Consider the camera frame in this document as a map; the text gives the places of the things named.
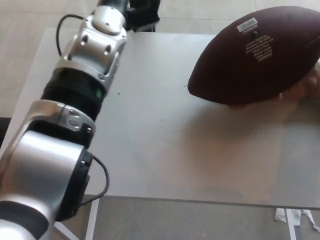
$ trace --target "black cable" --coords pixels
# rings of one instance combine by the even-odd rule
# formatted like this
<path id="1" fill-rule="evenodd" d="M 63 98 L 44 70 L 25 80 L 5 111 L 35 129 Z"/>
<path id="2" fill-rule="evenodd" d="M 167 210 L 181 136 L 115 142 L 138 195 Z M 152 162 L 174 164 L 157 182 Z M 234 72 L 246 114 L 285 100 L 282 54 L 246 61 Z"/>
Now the black cable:
<path id="1" fill-rule="evenodd" d="M 79 15 L 75 15 L 75 14 L 67 14 L 67 15 L 64 15 L 60 19 L 58 26 L 56 27 L 56 32 L 55 32 L 55 42 L 56 42 L 56 48 L 58 50 L 59 56 L 61 56 L 61 54 L 62 54 L 61 49 L 60 49 L 60 41 L 59 41 L 60 28 L 61 28 L 61 25 L 64 22 L 64 20 L 66 20 L 67 18 L 75 18 L 75 19 L 80 19 L 80 20 L 84 19 L 84 17 L 79 16 Z"/>
<path id="2" fill-rule="evenodd" d="M 103 191 L 101 193 L 99 193 L 97 196 L 93 197 L 90 200 L 82 202 L 80 206 L 89 204 L 89 203 L 93 202 L 94 200 L 102 198 L 107 193 L 107 191 L 109 189 L 109 186 L 110 186 L 110 177 L 109 177 L 108 169 L 106 168 L 106 166 L 96 156 L 93 156 L 93 159 L 103 168 L 103 171 L 104 171 L 104 174 L 105 174 L 105 180 L 106 180 L 105 187 L 104 187 L 104 189 L 103 189 Z"/>

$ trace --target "white paper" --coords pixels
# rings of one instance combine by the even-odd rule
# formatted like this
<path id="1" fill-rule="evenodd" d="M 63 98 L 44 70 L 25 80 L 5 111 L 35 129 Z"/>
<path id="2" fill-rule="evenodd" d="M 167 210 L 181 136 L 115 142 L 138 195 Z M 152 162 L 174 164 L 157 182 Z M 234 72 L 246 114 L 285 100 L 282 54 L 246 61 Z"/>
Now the white paper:
<path id="1" fill-rule="evenodd" d="M 274 219 L 279 222 L 287 223 L 285 210 L 283 208 L 277 208 Z"/>
<path id="2" fill-rule="evenodd" d="M 300 226 L 301 224 L 301 214 L 306 215 L 309 221 L 312 223 L 313 229 L 317 230 L 320 233 L 320 227 L 316 226 L 315 220 L 312 216 L 312 213 L 310 210 L 300 210 L 300 209 L 288 209 L 288 211 L 291 211 L 292 215 L 292 224 L 294 226 Z M 285 210 L 283 208 L 277 208 L 275 211 L 275 220 L 283 223 L 287 223 Z"/>
<path id="3" fill-rule="evenodd" d="M 313 229 L 317 230 L 320 233 L 320 228 L 318 226 L 316 226 L 315 220 L 312 217 L 311 211 L 310 210 L 302 210 L 303 214 L 305 214 L 307 216 L 307 218 L 309 219 L 309 221 L 312 223 L 312 227 Z"/>

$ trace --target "human hand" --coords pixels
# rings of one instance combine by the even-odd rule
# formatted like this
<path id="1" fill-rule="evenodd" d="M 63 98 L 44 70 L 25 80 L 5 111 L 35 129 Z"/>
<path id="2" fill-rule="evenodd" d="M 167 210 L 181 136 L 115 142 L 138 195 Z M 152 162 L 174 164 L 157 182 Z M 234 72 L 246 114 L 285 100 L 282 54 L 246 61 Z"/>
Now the human hand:
<path id="1" fill-rule="evenodd" d="M 271 99 L 271 101 L 300 101 L 306 98 L 315 98 L 320 96 L 320 62 L 297 84 L 288 90 L 280 93 L 278 96 Z M 243 109 L 246 105 L 232 105 L 232 109 Z"/>

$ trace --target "table leg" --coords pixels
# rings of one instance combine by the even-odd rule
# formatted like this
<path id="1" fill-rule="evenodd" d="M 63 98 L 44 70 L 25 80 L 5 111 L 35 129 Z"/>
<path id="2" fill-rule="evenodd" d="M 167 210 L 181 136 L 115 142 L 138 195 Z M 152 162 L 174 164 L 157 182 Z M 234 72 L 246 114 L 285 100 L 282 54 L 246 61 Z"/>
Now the table leg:
<path id="1" fill-rule="evenodd" d="M 91 203 L 91 210 L 89 215 L 88 227 L 86 228 L 85 240 L 93 240 L 94 238 L 98 207 L 99 198 Z"/>
<path id="2" fill-rule="evenodd" d="M 88 226 L 86 229 L 86 235 L 85 240 L 93 240 L 94 238 L 94 232 L 95 232 L 95 225 L 96 225 L 96 219 L 97 219 L 97 213 L 98 213 L 98 207 L 99 207 L 99 199 L 94 200 L 91 204 L 90 209 L 90 215 L 88 220 Z M 65 225 L 63 225 L 61 222 L 56 222 L 54 224 L 54 227 L 59 230 L 63 235 L 65 235 L 69 240 L 79 240 L 68 228 L 66 228 Z"/>
<path id="3" fill-rule="evenodd" d="M 54 227 L 59 230 L 63 235 L 65 235 L 69 240 L 79 240 L 65 225 L 61 222 L 56 222 Z"/>
<path id="4" fill-rule="evenodd" d="M 285 209 L 287 224 L 291 240 L 302 240 L 301 229 L 294 225 L 294 216 L 291 209 Z"/>

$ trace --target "black cable connector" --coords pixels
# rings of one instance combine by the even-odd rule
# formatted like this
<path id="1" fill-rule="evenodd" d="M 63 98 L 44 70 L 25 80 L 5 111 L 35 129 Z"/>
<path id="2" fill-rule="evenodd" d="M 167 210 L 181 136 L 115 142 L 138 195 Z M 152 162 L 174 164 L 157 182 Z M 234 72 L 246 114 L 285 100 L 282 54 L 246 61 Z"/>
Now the black cable connector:
<path id="1" fill-rule="evenodd" d="M 58 53 L 59 53 L 59 56 L 61 57 L 61 48 L 60 48 L 60 41 L 59 41 L 59 35 L 60 35 L 60 28 L 61 28 L 61 25 L 63 24 L 64 20 L 66 20 L 67 18 L 75 18 L 75 19 L 80 19 L 80 20 L 83 20 L 84 17 L 83 16 L 79 16 L 79 15 L 75 15 L 75 14 L 67 14 L 67 15 L 64 15 L 59 23 L 58 23 L 58 26 L 56 28 L 56 32 L 55 32 L 55 42 L 56 42 L 56 49 L 58 50 Z"/>

